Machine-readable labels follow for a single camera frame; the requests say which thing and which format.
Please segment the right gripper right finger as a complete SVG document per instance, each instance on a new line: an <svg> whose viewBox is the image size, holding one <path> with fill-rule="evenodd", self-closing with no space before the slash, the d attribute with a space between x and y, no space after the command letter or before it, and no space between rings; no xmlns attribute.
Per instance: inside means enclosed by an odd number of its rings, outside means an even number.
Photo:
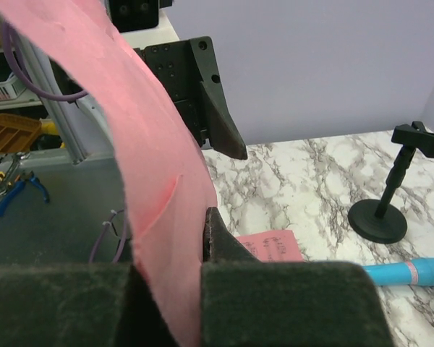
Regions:
<svg viewBox="0 0 434 347"><path fill-rule="evenodd" d="M350 262L262 262L206 212L202 346L392 346L375 286Z"/></svg>

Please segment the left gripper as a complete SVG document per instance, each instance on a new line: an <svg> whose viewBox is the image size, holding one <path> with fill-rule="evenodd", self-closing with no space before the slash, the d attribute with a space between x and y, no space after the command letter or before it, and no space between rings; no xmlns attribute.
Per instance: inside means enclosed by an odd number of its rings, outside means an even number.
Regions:
<svg viewBox="0 0 434 347"><path fill-rule="evenodd" d="M173 1L109 1L108 15L121 33L152 29ZM247 160L247 148L227 104L210 37L156 43L137 54L169 94L199 146Z"/></svg>

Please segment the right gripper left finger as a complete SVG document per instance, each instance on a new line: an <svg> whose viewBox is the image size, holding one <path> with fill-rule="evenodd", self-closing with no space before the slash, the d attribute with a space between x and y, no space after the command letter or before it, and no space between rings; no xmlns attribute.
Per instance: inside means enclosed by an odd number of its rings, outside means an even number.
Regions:
<svg viewBox="0 0 434 347"><path fill-rule="evenodd" d="M128 263L0 266L0 346L172 346Z"/></svg>

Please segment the pink sheet music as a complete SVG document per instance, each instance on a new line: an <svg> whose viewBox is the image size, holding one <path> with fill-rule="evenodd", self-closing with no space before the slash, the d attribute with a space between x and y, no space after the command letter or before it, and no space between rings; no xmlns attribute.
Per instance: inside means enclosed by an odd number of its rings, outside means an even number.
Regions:
<svg viewBox="0 0 434 347"><path fill-rule="evenodd" d="M99 1L0 1L0 15L102 107L124 182L135 267L174 340L200 343L205 159L168 93Z"/></svg>

